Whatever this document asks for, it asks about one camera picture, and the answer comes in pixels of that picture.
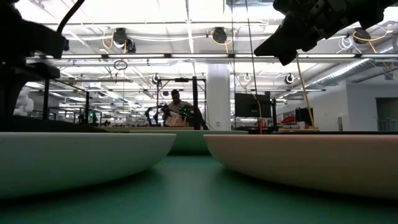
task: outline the ceiling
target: ceiling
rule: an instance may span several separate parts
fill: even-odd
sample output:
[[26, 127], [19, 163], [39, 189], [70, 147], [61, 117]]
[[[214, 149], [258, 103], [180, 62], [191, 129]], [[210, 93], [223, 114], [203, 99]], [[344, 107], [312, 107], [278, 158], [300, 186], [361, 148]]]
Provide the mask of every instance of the ceiling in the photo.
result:
[[[16, 7], [24, 19], [42, 23], [55, 30], [74, 2], [75, 0], [20, 0]], [[114, 45], [107, 48], [111, 45], [111, 34], [117, 27], [126, 28], [127, 35], [137, 47], [137, 54], [245, 54], [251, 53], [272, 35], [284, 18], [281, 13], [273, 9], [271, 3], [250, 4], [248, 12], [246, 7], [236, 5], [233, 7], [232, 13], [230, 4], [224, 2], [225, 0], [86, 0], [63, 30], [65, 37], [70, 40], [70, 50], [65, 54], [122, 54], [123, 50]], [[391, 25], [390, 32], [384, 38], [375, 41], [375, 45], [396, 36], [395, 30], [398, 30], [396, 13], [396, 7], [387, 8], [384, 12], [384, 21], [368, 29], [372, 37], [381, 37], [386, 33], [387, 25]], [[224, 27], [230, 44], [220, 45], [212, 40], [211, 32], [215, 27]], [[355, 23], [339, 31], [328, 40], [319, 41], [310, 53], [344, 54], [368, 51], [370, 49], [368, 44], [358, 45], [351, 44], [349, 41], [343, 42], [343, 37], [347, 32], [352, 32], [355, 27], [359, 27], [359, 24]], [[156, 92], [143, 92], [143, 89], [155, 89], [155, 85], [151, 82], [155, 74], [161, 78], [191, 77], [192, 75], [205, 77], [209, 75], [208, 64], [214, 63], [206, 60], [181, 61], [166, 58], [128, 59], [126, 61], [133, 65], [128, 66], [123, 72], [118, 72], [117, 79], [129, 81], [116, 83], [109, 80], [116, 79], [117, 70], [109, 72], [113, 66], [95, 65], [96, 60], [59, 60], [55, 64], [59, 64], [62, 70], [62, 80], [69, 78], [80, 80], [75, 83], [78, 88], [83, 88], [83, 80], [94, 80], [95, 82], [85, 83], [86, 85], [88, 85], [87, 83], [98, 85], [104, 91], [108, 89], [137, 90], [115, 91], [114, 93], [119, 96], [115, 101], [108, 100], [108, 96], [102, 97], [97, 93], [92, 93], [92, 103], [122, 103], [120, 99], [125, 99], [130, 104], [137, 103], [140, 108], [144, 109], [148, 107], [149, 103], [155, 103]], [[73, 66], [80, 62], [89, 65]], [[236, 75], [236, 81], [238, 81], [234, 84], [232, 77], [231, 87], [236, 85], [237, 88], [242, 89], [254, 88], [253, 73], [256, 75], [258, 88], [289, 88], [284, 83], [285, 76], [290, 73], [298, 74], [295, 63], [283, 67], [279, 62], [256, 62], [254, 68], [250, 60], [237, 60], [235, 65], [230, 62], [227, 64], [231, 70], [230, 75]], [[300, 63], [300, 68], [303, 78], [309, 80], [334, 65], [335, 63], [312, 60]], [[41, 89], [40, 85], [42, 83], [32, 89]], [[170, 82], [164, 88], [192, 88], [192, 84]], [[73, 88], [52, 82], [50, 89], [72, 90]], [[53, 92], [52, 94], [60, 101], [71, 104], [81, 102], [70, 97], [85, 97], [80, 92], [56, 92], [56, 94]], [[199, 99], [205, 98], [203, 90], [199, 89], [198, 97]], [[170, 96], [161, 96], [160, 98], [164, 102], [171, 101]], [[184, 91], [182, 98], [190, 100], [192, 93]], [[112, 105], [112, 109], [130, 110], [131, 107]]]

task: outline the person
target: person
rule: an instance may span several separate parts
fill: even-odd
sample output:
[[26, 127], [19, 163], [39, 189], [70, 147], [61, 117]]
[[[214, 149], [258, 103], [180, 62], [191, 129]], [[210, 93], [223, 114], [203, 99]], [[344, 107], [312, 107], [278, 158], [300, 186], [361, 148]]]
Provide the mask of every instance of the person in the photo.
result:
[[182, 106], [189, 106], [189, 107], [193, 108], [192, 104], [190, 104], [186, 101], [180, 100], [180, 93], [178, 92], [178, 90], [172, 91], [172, 99], [173, 99], [173, 102], [171, 102], [171, 104], [169, 104], [169, 109], [171, 111], [173, 111], [174, 113], [180, 114], [180, 111], [178, 109], [180, 109], [180, 107], [182, 107]]

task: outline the ductwork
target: ductwork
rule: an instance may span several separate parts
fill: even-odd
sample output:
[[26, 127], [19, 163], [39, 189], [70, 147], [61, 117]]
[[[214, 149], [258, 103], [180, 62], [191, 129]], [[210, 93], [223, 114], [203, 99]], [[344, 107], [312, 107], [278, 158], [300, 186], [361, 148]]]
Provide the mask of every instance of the ductwork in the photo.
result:
[[[392, 38], [376, 46], [376, 51], [381, 54], [398, 54], [398, 38]], [[368, 50], [365, 54], [372, 54], [373, 50]], [[352, 75], [366, 71], [377, 66], [373, 59], [365, 58], [355, 62], [337, 65], [306, 82], [306, 87], [314, 85], [329, 85], [338, 83]]]

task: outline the green table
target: green table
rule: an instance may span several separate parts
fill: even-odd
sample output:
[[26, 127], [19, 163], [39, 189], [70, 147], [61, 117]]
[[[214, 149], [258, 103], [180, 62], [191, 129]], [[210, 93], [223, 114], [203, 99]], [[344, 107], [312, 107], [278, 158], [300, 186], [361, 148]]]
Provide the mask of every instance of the green table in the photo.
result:
[[210, 155], [203, 135], [205, 134], [248, 134], [247, 131], [204, 131], [204, 130], [142, 130], [130, 133], [176, 134], [170, 155]]
[[2, 201], [0, 223], [398, 223], [398, 204], [283, 187], [210, 156], [169, 156], [96, 187]]

